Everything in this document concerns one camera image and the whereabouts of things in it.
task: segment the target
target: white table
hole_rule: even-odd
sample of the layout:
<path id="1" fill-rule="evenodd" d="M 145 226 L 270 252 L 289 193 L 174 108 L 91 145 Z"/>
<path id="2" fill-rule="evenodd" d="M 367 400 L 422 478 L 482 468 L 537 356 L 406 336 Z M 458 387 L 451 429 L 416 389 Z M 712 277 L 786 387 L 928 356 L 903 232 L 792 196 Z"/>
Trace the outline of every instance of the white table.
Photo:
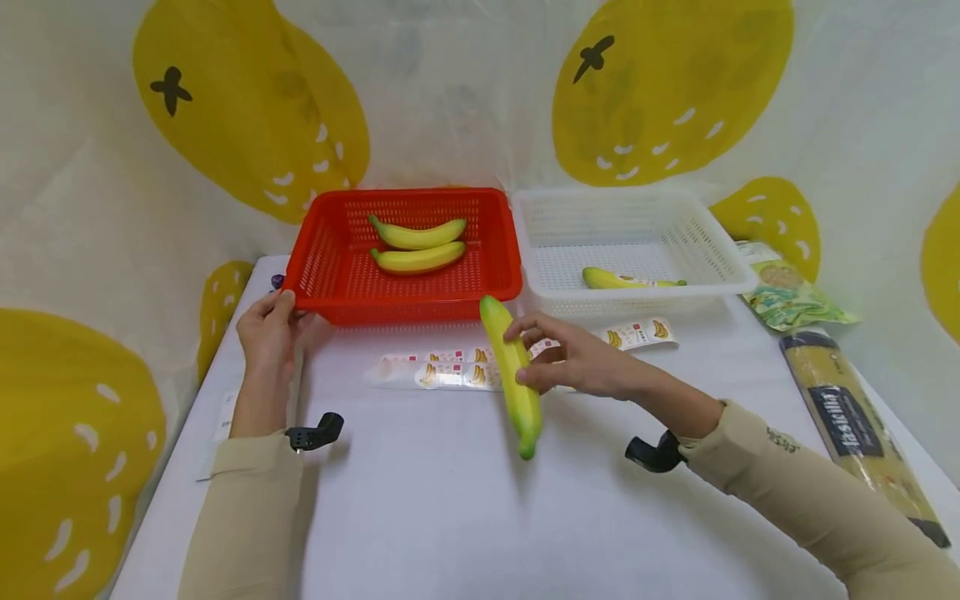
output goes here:
<path id="1" fill-rule="evenodd" d="M 234 320 L 286 259 L 256 264 Z M 671 323 L 680 347 L 646 348 L 643 359 L 735 398 L 826 454 L 776 339 L 739 300 Z M 662 430 L 632 404 L 546 396 L 537 456 L 524 463 L 498 395 L 385 391 L 360 379 L 385 352 L 482 345 L 479 324 L 319 329 L 304 364 L 300 422 L 334 411 L 346 425 L 339 442 L 304 455 L 291 597 L 845 597 L 825 568 L 738 500 L 686 468 L 654 475 L 625 460 L 634 435 L 653 441 Z M 176 597 L 207 487 L 195 481 L 197 465 L 243 367 L 231 325 L 112 598 Z M 867 391 L 960 544 L 960 492 Z M 949 553 L 960 561 L 955 547 Z"/>

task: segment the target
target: lemon pattern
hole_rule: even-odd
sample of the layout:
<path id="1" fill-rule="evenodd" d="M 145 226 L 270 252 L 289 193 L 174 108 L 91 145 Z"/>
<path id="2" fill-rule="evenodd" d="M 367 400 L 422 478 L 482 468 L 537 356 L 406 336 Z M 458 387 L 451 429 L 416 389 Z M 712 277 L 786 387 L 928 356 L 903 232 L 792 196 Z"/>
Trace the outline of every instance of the lemon pattern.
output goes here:
<path id="1" fill-rule="evenodd" d="M 710 207 L 735 240 L 759 240 L 780 253 L 806 278 L 820 272 L 820 228 L 813 209 L 792 182 L 753 180 Z"/>
<path id="2" fill-rule="evenodd" d="M 763 112 L 792 38 L 790 0 L 611 0 L 560 69 L 557 160 L 589 185 L 703 167 Z"/>
<path id="3" fill-rule="evenodd" d="M 118 566 L 165 423 L 153 377 L 109 337 L 0 309 L 5 598 L 92 598 Z"/>
<path id="4" fill-rule="evenodd" d="M 947 197 L 924 235 L 920 274 L 937 321 L 960 344 L 960 185 Z"/>
<path id="5" fill-rule="evenodd" d="M 333 58 L 270 0 L 159 0 L 133 73 L 167 141 L 242 203 L 297 224 L 370 160 L 363 109 Z"/>
<path id="6" fill-rule="evenodd" d="M 201 382 L 227 333 L 230 317 L 252 272 L 253 264 L 234 260 L 217 267 L 206 279 L 200 300 L 200 346 L 197 348 L 197 373 Z"/>

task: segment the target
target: black clip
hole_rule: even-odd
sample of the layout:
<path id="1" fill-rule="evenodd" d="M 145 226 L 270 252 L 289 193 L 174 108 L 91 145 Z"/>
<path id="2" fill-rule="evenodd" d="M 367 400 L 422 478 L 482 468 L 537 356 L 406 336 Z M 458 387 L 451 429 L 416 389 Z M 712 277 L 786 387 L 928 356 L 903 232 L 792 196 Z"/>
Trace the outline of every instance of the black clip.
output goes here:
<path id="1" fill-rule="evenodd" d="M 666 473 L 676 465 L 685 463 L 686 458 L 680 453 L 680 442 L 677 436 L 667 429 L 660 436 L 660 443 L 653 447 L 640 438 L 633 438 L 627 445 L 624 456 L 634 461 L 652 473 Z"/>
<path id="2" fill-rule="evenodd" d="M 316 450 L 336 442 L 343 428 L 343 417 L 336 413 L 324 413 L 316 427 L 291 427 L 284 432 L 284 435 L 290 438 L 290 447 L 300 452 Z"/>

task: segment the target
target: red plastic basket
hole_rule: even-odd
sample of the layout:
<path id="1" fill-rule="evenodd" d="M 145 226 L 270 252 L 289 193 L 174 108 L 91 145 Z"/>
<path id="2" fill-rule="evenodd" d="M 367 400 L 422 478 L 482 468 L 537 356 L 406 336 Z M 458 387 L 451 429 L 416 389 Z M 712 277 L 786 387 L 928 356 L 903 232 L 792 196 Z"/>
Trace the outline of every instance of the red plastic basket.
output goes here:
<path id="1" fill-rule="evenodd" d="M 456 263 L 419 276 L 380 271 L 371 248 L 387 250 L 368 221 L 432 228 L 467 219 L 467 251 Z M 332 324 L 467 321 L 480 318 L 479 301 L 520 293 L 520 253 L 503 192 L 491 188 L 347 190 L 328 192 L 310 207 L 287 266 L 284 289 L 297 308 Z"/>

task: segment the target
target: banana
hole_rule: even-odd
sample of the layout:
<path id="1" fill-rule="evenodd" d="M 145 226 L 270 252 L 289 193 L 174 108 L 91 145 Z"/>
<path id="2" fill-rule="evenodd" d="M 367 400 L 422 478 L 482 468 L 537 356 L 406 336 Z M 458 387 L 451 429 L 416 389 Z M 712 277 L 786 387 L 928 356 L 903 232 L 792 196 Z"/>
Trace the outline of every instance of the banana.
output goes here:
<path id="1" fill-rule="evenodd" d="M 666 330 L 666 326 L 654 319 L 654 337 L 655 338 L 665 338 L 670 335 L 670 332 Z"/>
<path id="2" fill-rule="evenodd" d="M 473 378 L 470 380 L 473 385 L 483 385 L 487 383 L 487 376 L 483 372 L 483 367 L 473 365 Z"/>
<path id="3" fill-rule="evenodd" d="M 433 386 L 433 381 L 437 377 L 437 368 L 431 365 L 430 363 L 426 364 L 426 373 L 423 375 L 423 379 L 420 380 L 420 383 L 423 384 L 423 387 L 429 388 Z"/>
<path id="4" fill-rule="evenodd" d="M 370 224 L 388 246 L 400 250 L 428 250 L 448 244 L 460 237 L 467 228 L 467 219 L 453 219 L 431 229 L 408 229 L 382 223 L 376 215 L 370 215 Z"/>
<path id="5" fill-rule="evenodd" d="M 629 275 L 621 275 L 597 267 L 586 267 L 584 269 L 584 283 L 591 290 L 613 290 L 623 288 L 642 288 L 642 287 L 677 287 L 686 285 L 684 279 L 678 281 L 667 281 L 657 279 L 638 279 Z"/>
<path id="6" fill-rule="evenodd" d="M 464 255 L 467 244 L 450 242 L 429 250 L 412 252 L 380 252 L 376 248 L 370 250 L 373 260 L 380 269 L 392 275 L 420 275 L 436 271 L 441 267 L 454 262 Z"/>
<path id="7" fill-rule="evenodd" d="M 525 385 L 516 383 L 516 372 L 530 364 L 527 350 L 519 339 L 504 342 L 503 334 L 514 320 L 510 311 L 492 296 L 480 300 L 480 320 L 493 346 L 493 355 L 500 366 L 503 394 L 507 402 L 510 424 L 520 437 L 520 458 L 529 461 L 537 450 L 537 439 L 543 429 L 540 395 Z"/>

